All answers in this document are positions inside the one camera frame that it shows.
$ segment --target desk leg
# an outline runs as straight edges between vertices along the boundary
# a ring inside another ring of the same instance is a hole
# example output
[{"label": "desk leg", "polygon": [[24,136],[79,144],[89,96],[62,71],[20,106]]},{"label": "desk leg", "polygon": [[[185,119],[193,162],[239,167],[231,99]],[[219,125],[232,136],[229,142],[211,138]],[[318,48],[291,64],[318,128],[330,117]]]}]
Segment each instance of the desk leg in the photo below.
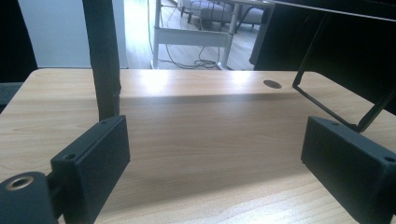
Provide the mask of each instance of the desk leg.
[{"label": "desk leg", "polygon": [[239,3],[235,3],[234,8],[233,8],[233,17],[231,18],[230,29],[228,30],[228,37],[226,40],[227,43],[224,48],[224,53],[221,58],[221,62],[218,64],[218,67],[221,70],[228,70],[227,69],[227,61],[228,61],[228,57],[230,55],[231,44],[233,43],[233,34],[235,33],[235,26],[236,26],[236,22],[238,21],[240,7],[241,7],[241,5]]},{"label": "desk leg", "polygon": [[155,23],[154,23],[154,49],[152,52],[151,69],[158,69],[158,51],[159,51],[159,35],[158,29],[160,29],[160,15],[161,13],[161,0],[155,1]]}]

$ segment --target black metal bracket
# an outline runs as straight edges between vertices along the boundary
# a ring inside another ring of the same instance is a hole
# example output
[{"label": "black metal bracket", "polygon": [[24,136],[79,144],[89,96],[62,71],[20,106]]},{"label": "black metal bracket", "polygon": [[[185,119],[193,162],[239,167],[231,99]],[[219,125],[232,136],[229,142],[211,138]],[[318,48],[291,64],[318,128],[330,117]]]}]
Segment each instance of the black metal bracket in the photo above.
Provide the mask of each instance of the black metal bracket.
[{"label": "black metal bracket", "polygon": [[120,60],[111,0],[82,0],[99,120],[120,114]]},{"label": "black metal bracket", "polygon": [[359,121],[358,124],[352,124],[346,121],[345,119],[341,118],[339,115],[334,113],[333,111],[330,110],[326,105],[322,104],[318,100],[316,100],[314,97],[309,95],[307,92],[303,91],[299,85],[302,81],[303,74],[305,72],[305,66],[306,63],[309,59],[309,56],[311,55],[313,49],[315,48],[315,45],[318,43],[320,40],[321,35],[323,34],[323,31],[326,28],[327,23],[331,19],[331,13],[326,12],[322,18],[322,21],[319,25],[319,28],[317,29],[314,38],[304,56],[304,59],[300,65],[300,68],[298,70],[297,76],[295,77],[293,81],[293,88],[297,90],[301,95],[303,95],[305,98],[313,102],[315,105],[319,106],[321,109],[323,109],[325,112],[330,114],[333,118],[337,119],[344,125],[346,125],[348,128],[354,130],[355,132],[362,133],[364,132],[370,124],[375,120],[375,118],[381,113],[381,111],[396,97],[396,86],[394,87],[393,90],[389,91],[385,95],[383,95],[375,104],[374,106],[363,116],[363,118]]},{"label": "black metal bracket", "polygon": [[359,223],[396,214],[396,154],[348,127],[309,117],[302,161]]},{"label": "black metal bracket", "polygon": [[104,119],[50,161],[48,176],[15,175],[0,184],[4,223],[93,223],[130,161],[124,116]]}]

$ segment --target desk surface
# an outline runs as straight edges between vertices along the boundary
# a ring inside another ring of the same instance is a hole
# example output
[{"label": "desk surface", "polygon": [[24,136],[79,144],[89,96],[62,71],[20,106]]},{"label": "desk surface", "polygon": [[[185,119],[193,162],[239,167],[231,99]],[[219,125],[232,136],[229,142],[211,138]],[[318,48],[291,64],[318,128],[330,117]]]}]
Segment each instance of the desk surface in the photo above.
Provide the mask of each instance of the desk surface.
[{"label": "desk surface", "polygon": [[[301,163],[307,117],[329,117],[291,87],[294,75],[122,70],[133,159],[97,223],[353,223]],[[371,106],[320,75],[302,87],[348,120]],[[33,72],[0,115],[0,181],[48,174],[97,119],[91,70]],[[383,111],[364,135],[395,150],[396,118]]]}]

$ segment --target floor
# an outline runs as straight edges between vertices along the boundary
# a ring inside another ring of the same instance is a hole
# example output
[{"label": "floor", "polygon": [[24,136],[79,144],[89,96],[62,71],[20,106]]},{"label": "floor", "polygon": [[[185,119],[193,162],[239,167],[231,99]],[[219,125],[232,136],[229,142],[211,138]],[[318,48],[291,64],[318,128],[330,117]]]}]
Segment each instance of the floor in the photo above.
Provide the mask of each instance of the floor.
[{"label": "floor", "polygon": [[[127,59],[129,68],[150,69],[152,43],[154,31],[155,0],[124,0],[125,2],[125,36]],[[187,23],[188,15],[180,17],[180,9],[169,0],[162,0],[162,25],[174,29],[198,30],[202,25],[203,30],[227,32],[229,25],[223,27],[218,22],[200,24],[199,19],[192,17],[191,24]],[[244,24],[238,34],[234,35],[233,45],[228,61],[228,66],[233,70],[253,70],[250,64],[251,51],[258,33],[258,25]],[[223,48],[204,48],[201,46],[176,46],[160,45],[160,69],[218,69],[216,62],[222,56]],[[206,67],[197,66],[204,61]]]}]

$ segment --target grommet hole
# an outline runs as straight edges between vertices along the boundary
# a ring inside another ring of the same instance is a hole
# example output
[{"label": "grommet hole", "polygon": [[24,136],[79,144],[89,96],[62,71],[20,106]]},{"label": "grommet hole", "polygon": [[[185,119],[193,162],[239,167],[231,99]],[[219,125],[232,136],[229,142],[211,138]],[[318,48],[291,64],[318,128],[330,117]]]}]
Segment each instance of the grommet hole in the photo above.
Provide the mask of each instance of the grommet hole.
[{"label": "grommet hole", "polygon": [[282,85],[280,85],[279,83],[277,83],[273,80],[264,80],[263,83],[269,88],[273,88],[273,89],[281,89],[282,88]]}]

